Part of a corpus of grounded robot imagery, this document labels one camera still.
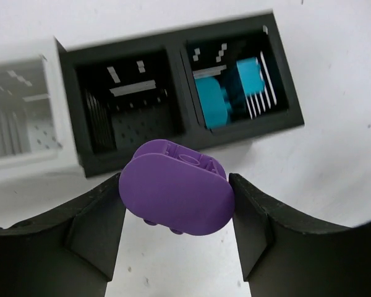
white container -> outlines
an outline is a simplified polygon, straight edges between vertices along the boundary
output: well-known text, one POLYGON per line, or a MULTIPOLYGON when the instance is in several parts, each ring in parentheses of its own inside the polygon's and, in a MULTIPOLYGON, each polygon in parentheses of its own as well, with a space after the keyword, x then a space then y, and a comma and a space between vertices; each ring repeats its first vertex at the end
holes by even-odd
POLYGON ((0 48, 0 182, 79 168, 54 39, 0 48))

white surface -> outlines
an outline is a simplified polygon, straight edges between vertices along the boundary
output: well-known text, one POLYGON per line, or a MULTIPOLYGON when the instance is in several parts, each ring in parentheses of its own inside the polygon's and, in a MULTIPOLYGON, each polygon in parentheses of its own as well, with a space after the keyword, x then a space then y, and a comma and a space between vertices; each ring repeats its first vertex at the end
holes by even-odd
POLYGON ((4 78, 0 79, 0 84, 4 87, 3 89, 11 90, 11 94, 0 89, 0 111, 6 109, 11 113, 17 113, 17 119, 22 115, 22 120, 18 121, 19 131, 23 130, 23 133, 27 133, 28 136, 19 137, 23 142, 22 151, 25 153, 0 154, 0 182, 16 179, 20 176, 77 169, 79 167, 78 158, 62 81, 57 41, 51 37, 19 42, 9 46, 0 45, 0 74, 2 73, 4 73, 4 78), (19 62, 23 64, 25 61, 38 59, 41 59, 44 71, 42 69, 39 71, 38 68, 30 71, 27 69, 28 63, 23 65, 26 67, 25 69, 18 65, 19 62), (13 77, 6 73, 7 71, 12 71, 13 77), (23 83, 25 85, 14 86, 13 80, 18 80, 22 85, 23 83), (36 95, 33 91, 48 93, 49 102, 48 100, 46 102, 24 102, 24 96, 36 95), (44 138, 49 137, 49 142, 34 133, 40 129, 43 131, 44 138), (55 139, 56 146, 51 146, 49 150, 36 150, 40 148, 37 137, 41 138, 41 144, 44 147, 52 145, 53 139, 55 139))
MULTIPOLYGON (((274 7, 305 128, 207 153, 299 210, 354 226, 371 220, 371 1, 301 2, 2 0, 0 43, 49 33, 78 46, 274 7)), ((0 226, 102 180, 67 173, 0 189, 0 226)), ((203 238, 176 236, 128 213, 106 295, 250 296, 239 281, 232 224, 203 238)))

empty black compartment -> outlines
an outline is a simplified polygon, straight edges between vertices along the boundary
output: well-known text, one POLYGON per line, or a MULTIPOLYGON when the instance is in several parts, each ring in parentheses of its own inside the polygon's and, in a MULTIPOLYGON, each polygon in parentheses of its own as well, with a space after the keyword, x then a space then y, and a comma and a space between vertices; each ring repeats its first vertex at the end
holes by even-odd
POLYGON ((239 120, 251 120, 288 109, 288 99, 266 27, 242 35, 188 43, 187 54, 197 84, 206 126, 209 127, 209 120, 217 122, 219 113, 223 115, 224 105, 228 109, 228 120, 226 124, 223 121, 222 125, 229 125, 239 120), (218 90, 212 92, 215 85, 210 84, 208 98, 202 98, 208 92, 202 91, 200 82, 207 78, 211 80, 210 82, 214 79, 221 92, 218 90), (246 88, 242 87, 242 82, 247 84, 246 88), (214 108, 220 104, 223 108, 219 112, 217 109, 212 111, 213 102, 214 108), (213 119, 207 118, 209 112, 213 119))
POLYGON ((165 50, 77 68, 94 153, 184 132, 165 50))

purple object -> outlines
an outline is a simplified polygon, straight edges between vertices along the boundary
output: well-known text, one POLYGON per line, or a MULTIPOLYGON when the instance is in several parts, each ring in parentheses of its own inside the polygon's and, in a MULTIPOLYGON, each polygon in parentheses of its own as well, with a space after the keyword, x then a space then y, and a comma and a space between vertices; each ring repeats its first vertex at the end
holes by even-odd
POLYGON ((119 194, 134 215, 175 234, 214 233, 230 221, 235 208, 232 187, 217 160, 161 139, 135 152, 119 178, 119 194))

black container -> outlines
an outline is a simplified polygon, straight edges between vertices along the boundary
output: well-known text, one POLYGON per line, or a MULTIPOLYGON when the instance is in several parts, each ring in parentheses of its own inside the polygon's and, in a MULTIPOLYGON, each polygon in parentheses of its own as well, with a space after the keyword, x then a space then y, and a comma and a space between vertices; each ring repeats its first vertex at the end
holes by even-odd
POLYGON ((120 170, 152 139, 200 150, 304 123, 273 14, 63 52, 61 64, 87 177, 120 170), (231 71, 247 58, 257 59, 265 89, 239 108, 231 71), (201 75, 227 88, 228 124, 207 128, 201 75))

